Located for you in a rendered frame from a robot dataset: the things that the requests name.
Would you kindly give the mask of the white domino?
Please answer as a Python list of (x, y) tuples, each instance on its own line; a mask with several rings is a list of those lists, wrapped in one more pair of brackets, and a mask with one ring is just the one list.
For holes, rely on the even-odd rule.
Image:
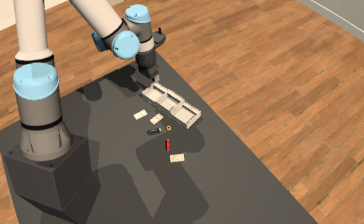
[(160, 121), (163, 117), (160, 114), (157, 114), (154, 118), (150, 120), (150, 122), (155, 125), (158, 121)]
[(134, 117), (136, 118), (136, 120), (138, 120), (139, 118), (142, 118), (143, 116), (146, 116), (147, 113), (145, 112), (145, 110), (142, 110), (141, 112), (137, 113), (134, 115)]
[(184, 161), (184, 154), (170, 155), (170, 162), (181, 162), (181, 161)]

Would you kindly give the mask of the white three-compartment bin rack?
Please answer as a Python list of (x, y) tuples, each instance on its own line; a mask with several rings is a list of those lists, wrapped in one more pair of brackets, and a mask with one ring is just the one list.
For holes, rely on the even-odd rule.
[(188, 129), (200, 116), (201, 111), (184, 101), (184, 98), (159, 83), (151, 84), (142, 92), (143, 99), (165, 115)]

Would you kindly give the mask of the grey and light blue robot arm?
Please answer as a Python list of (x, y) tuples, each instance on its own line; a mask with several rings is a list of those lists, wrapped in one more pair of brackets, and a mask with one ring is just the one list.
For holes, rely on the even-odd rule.
[[(133, 5), (120, 18), (107, 0), (69, 0), (92, 27), (99, 52), (110, 50), (122, 60), (135, 57), (140, 43), (152, 36), (150, 14)], [(72, 138), (62, 119), (59, 77), (48, 48), (44, 0), (13, 0), (19, 51), (15, 55), (13, 88), (21, 120), (21, 154), (48, 161), (67, 153)]]

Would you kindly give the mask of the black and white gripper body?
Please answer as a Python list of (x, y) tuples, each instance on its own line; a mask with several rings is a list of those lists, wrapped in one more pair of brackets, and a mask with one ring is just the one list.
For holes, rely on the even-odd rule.
[(151, 40), (146, 43), (140, 43), (140, 50), (135, 56), (139, 72), (149, 79), (153, 79), (159, 74), (156, 65), (155, 49), (160, 47), (166, 40), (165, 34), (161, 32), (161, 28), (158, 28), (158, 30), (153, 32)]

